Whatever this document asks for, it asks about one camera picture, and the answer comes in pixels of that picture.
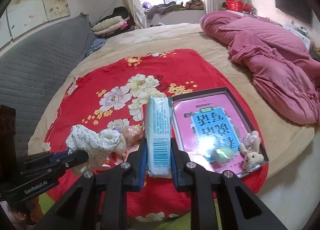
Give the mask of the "white floral scrunchie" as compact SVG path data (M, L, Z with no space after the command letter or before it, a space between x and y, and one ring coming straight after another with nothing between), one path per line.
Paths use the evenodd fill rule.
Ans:
M114 152L120 140L120 133L113 129L104 129L99 133L83 125L74 125L66 139L69 153L84 150L88 161L72 168L76 176L101 167L109 155Z

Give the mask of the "green beauty sponge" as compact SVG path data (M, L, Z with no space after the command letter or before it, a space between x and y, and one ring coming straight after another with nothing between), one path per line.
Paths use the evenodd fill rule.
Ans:
M214 162L226 164L235 157L235 152L229 147L219 147L213 151Z

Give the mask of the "small tissue packet blue print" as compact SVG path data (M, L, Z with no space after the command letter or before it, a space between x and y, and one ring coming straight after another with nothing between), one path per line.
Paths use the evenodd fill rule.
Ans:
M170 179L171 100L149 97L145 113L145 138L148 146L148 174Z

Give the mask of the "plush bunny pink bow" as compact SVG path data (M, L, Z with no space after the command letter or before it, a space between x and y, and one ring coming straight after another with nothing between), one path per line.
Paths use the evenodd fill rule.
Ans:
M264 162L263 154L259 153L260 144L261 138L256 130L248 132L239 143L239 151L244 157L242 167L249 173L256 170L257 166Z

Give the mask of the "pink pouch in plastic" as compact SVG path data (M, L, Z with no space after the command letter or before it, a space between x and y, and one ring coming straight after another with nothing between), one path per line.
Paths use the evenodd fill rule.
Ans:
M122 128L120 131L125 138L127 146L137 145L144 136L143 127L141 125L130 125Z

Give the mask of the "grey quilted headboard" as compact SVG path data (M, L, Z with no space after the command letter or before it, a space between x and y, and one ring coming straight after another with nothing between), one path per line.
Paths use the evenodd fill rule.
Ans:
M16 111L15 151L27 155L47 105L95 40L80 14L44 28L1 56L1 104Z

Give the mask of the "beige bed sheet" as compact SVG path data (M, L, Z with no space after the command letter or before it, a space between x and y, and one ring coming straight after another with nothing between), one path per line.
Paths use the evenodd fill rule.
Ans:
M206 36L198 24L176 24L136 30L112 37L97 52L81 61L64 79L46 107L28 143L28 154L43 150L44 138L54 121L65 92L75 78L126 57L142 57L148 53L174 49L193 49L217 68L244 97L257 119L266 145L269 161L268 177L293 162L316 136L312 126L291 123L276 113L250 82L249 71L228 60L227 48Z

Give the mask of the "blue patterned cloth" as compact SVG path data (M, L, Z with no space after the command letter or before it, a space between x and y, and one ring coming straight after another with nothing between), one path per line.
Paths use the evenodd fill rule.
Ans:
M98 51L100 48L102 48L106 43L106 39L104 38L95 38L93 40L92 44L88 48L85 54L85 58L88 57L90 54L94 53L95 51Z

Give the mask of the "pink quilted duvet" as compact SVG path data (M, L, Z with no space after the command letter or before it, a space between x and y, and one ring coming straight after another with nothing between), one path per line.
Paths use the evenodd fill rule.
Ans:
M282 116L300 125L319 124L319 62L301 39L265 18L216 11L200 26L227 45L229 60L247 67L253 85Z

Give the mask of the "folded clothes stack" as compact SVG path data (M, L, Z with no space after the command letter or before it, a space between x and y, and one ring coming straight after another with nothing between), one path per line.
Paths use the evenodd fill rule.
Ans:
M136 24L129 11L121 6L116 7L111 15L97 22L91 29L98 38L111 38L116 35L134 31Z

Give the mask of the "clothes on window sill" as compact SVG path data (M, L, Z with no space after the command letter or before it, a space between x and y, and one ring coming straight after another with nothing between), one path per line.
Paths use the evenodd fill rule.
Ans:
M167 4L158 4L147 7L147 2L143 3L143 8L147 19L152 19L155 14L166 15L167 13L181 10L204 10L204 2L202 0L189 0L187 2L171 1Z

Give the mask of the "red gift bags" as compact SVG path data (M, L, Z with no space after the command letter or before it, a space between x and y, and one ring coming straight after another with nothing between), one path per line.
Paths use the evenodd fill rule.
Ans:
M251 13L254 6L251 0L226 0L222 3L223 10L230 10L240 13Z

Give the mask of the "wall painting panels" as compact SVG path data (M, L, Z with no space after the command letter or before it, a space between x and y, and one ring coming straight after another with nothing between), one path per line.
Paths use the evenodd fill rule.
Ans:
M70 15L67 0L11 0L1 16L1 47L33 28Z

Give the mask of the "black wall television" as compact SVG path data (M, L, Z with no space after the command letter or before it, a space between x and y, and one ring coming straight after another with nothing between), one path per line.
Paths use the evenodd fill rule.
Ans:
M306 0L275 0L275 6L307 24L312 23L312 9Z

